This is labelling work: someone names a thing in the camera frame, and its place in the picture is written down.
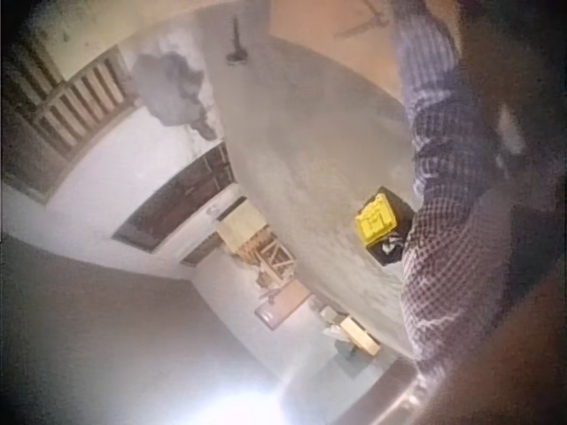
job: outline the person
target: person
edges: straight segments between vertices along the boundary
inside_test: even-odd
[[[499,181],[491,133],[447,28],[423,0],[392,0],[391,7],[414,189],[423,200],[402,257],[402,312],[419,375],[434,392],[540,280],[564,243],[561,217],[540,211],[553,209],[547,195],[555,189],[522,196],[517,188],[528,185]],[[554,188],[562,169],[564,162],[537,175]],[[552,224],[537,240],[525,236],[541,214],[554,217]],[[526,265],[518,261],[529,260],[518,254],[526,249],[546,255]]]

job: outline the yellow lid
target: yellow lid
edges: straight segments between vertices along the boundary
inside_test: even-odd
[[[396,228],[396,216],[384,193],[367,204],[356,216],[356,229],[364,246],[372,245]]]

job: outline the plaid shirt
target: plaid shirt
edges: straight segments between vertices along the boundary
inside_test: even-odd
[[[493,143],[447,29],[421,0],[392,4],[423,197],[402,260],[402,311],[417,367],[434,387],[508,309],[511,202],[491,189]]]

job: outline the wooden railing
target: wooden railing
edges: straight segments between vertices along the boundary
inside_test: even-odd
[[[42,46],[18,42],[3,57],[3,178],[45,202],[91,142],[134,109],[116,48],[69,81]]]

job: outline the bright light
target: bright light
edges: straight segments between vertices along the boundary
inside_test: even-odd
[[[219,400],[209,406],[196,425],[286,425],[277,400],[260,394],[243,394]]]

